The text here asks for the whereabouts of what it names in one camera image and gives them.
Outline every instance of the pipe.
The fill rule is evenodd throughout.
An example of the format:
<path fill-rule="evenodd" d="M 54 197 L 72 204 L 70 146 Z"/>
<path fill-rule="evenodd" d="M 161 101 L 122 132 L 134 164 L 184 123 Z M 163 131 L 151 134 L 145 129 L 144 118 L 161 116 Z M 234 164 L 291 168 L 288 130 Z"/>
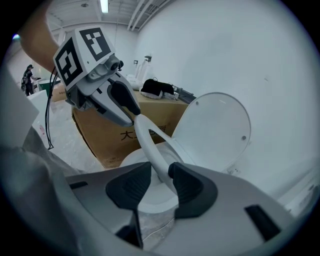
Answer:
<path fill-rule="evenodd" d="M 140 1 L 139 1 L 138 5 L 136 6 L 136 8 L 135 8 L 135 10 L 134 10 L 134 12 L 133 12 L 133 14 L 132 14 L 132 16 L 131 16 L 129 25 L 128 25 L 128 27 L 127 27 L 126 30 L 130 30 L 130 26 L 131 26 L 132 22 L 134 21 L 136 15 L 137 15 L 137 13 L 138 13 L 138 11 L 140 10 L 142 4 L 144 3 L 144 1 L 145 1 L 145 0 L 140 0 Z"/>
<path fill-rule="evenodd" d="M 169 2 L 171 2 L 172 0 L 167 0 L 165 2 L 163 2 L 153 13 L 151 13 L 151 15 L 145 20 L 145 22 L 139 27 L 138 32 L 147 24 L 147 22 L 152 18 L 153 15 L 155 15 L 157 13 L 157 11 L 159 11 L 162 7 L 164 7 L 166 4 L 168 4 Z"/>
<path fill-rule="evenodd" d="M 134 30 L 135 30 L 135 27 L 136 27 L 136 25 L 138 24 L 138 22 L 140 21 L 142 15 L 146 12 L 146 10 L 147 10 L 148 7 L 152 4 L 153 1 L 154 1 L 154 0 L 149 0 L 149 2 L 147 2 L 146 5 L 143 7 L 143 9 L 142 9 L 142 11 L 140 12 L 138 18 L 136 18 L 135 23 L 133 24 L 131 31 L 134 31 Z"/>

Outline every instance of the toilet bowl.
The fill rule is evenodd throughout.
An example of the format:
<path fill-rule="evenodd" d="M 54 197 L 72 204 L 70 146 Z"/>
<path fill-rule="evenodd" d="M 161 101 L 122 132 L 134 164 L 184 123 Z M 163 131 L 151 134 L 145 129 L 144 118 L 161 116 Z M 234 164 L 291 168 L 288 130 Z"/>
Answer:
<path fill-rule="evenodd" d="M 142 114 L 135 117 L 134 128 L 141 149 L 129 154 L 121 167 L 151 162 L 151 185 L 138 207 L 145 213 L 161 213 L 178 204 L 168 176 L 171 163 L 182 162 L 222 172 L 240 157 L 251 136 L 250 118 L 244 106 L 220 92 L 196 98 L 185 110 L 172 137 Z M 165 142 L 155 145 L 149 130 Z"/>

